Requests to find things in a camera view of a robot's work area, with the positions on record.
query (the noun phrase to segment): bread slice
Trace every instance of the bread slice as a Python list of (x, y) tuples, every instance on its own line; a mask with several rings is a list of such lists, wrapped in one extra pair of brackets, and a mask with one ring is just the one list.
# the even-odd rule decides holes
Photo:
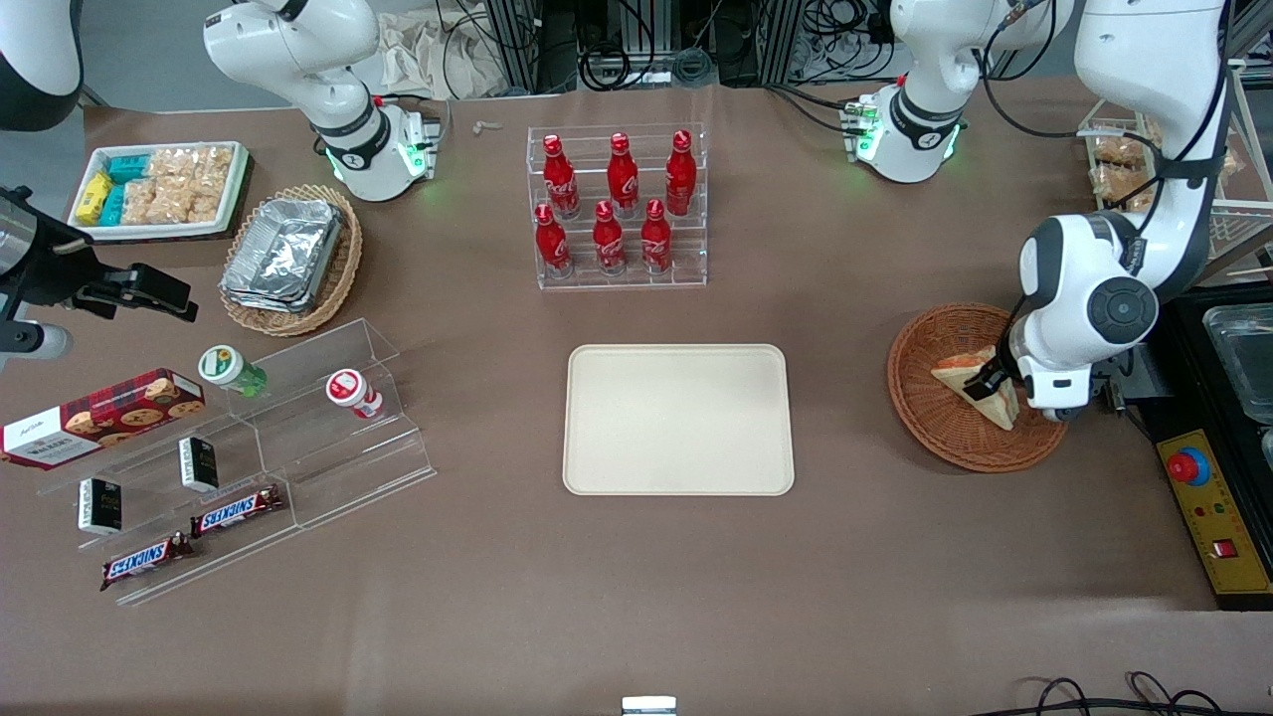
[(1017, 391), (1013, 390), (1012, 381), (1004, 381), (994, 395), (983, 400), (973, 400), (964, 392), (964, 382), (975, 376), (981, 369), (981, 366), (992, 358), (994, 358), (993, 345), (983, 348), (976, 353), (964, 353), (938, 361), (937, 366), (929, 372), (934, 378), (946, 383), (946, 387), (957, 392), (973, 408), (976, 408), (992, 423), (1006, 431), (1011, 431), (1013, 420), (1021, 413), (1021, 405), (1017, 403)]

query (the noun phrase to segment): cookie box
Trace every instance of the cookie box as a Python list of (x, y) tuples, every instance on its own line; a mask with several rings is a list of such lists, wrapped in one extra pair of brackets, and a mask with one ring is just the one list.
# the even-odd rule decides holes
[(52, 470), (202, 409), (199, 383), (157, 368), (5, 426), (0, 460)]

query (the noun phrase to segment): red bottle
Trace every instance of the red bottle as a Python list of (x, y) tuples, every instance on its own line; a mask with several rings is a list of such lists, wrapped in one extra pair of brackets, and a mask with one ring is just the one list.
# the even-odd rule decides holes
[(615, 132), (610, 136), (610, 166), (606, 178), (610, 181), (610, 199), (615, 205), (615, 215), (631, 219), (636, 215), (640, 196), (636, 190), (636, 162), (629, 150), (628, 135)]
[(645, 270), (653, 275), (672, 268), (672, 227), (663, 218), (663, 203), (651, 199), (645, 204), (645, 223), (640, 228), (640, 256)]
[(565, 245), (565, 229), (552, 217), (552, 208), (540, 204), (535, 208), (535, 246), (544, 257), (545, 273), (550, 279), (560, 280), (574, 273), (570, 260), (570, 247)]
[(607, 276), (619, 276), (628, 270), (624, 256), (624, 228), (615, 220), (615, 210), (608, 201), (597, 201), (597, 223), (592, 227), (592, 241), (597, 245), (597, 264)]
[(690, 132), (684, 129), (672, 135), (672, 155), (667, 159), (667, 213), (684, 217), (690, 213), (694, 183), (699, 167), (690, 154)]
[(544, 183), (549, 187), (549, 200), (563, 220), (579, 215), (579, 185), (574, 181), (574, 167), (561, 150), (561, 138), (550, 134), (544, 138)]

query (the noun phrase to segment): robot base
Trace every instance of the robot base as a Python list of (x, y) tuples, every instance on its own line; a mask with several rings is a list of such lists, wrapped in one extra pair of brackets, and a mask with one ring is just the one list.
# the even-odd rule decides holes
[(407, 190), (429, 169), (429, 153), (416, 149), (421, 138), (410, 138), (407, 126), (414, 113), (404, 112), (393, 104), (381, 107), (390, 122), (390, 140), (364, 169), (349, 169), (327, 153), (336, 178), (345, 182), (349, 191), (364, 201), (388, 201)]
[(942, 162), (955, 153), (959, 126), (945, 139), (933, 132), (933, 144), (928, 149), (915, 149), (891, 116), (890, 106), (899, 89), (896, 84), (890, 84), (875, 94), (863, 94), (858, 102), (850, 102), (840, 110), (840, 126), (852, 132), (844, 138), (850, 162), (868, 164), (887, 180), (915, 183), (936, 175)]

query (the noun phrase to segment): small yogurt bottle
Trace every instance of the small yogurt bottle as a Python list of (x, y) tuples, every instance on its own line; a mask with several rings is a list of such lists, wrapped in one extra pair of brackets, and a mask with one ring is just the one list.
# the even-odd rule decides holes
[(248, 363), (243, 354), (229, 345), (214, 345), (199, 359), (199, 377), (252, 397), (265, 390), (265, 371)]
[(353, 368), (341, 368), (327, 378), (327, 397), (363, 419), (374, 418), (384, 408), (384, 396)]

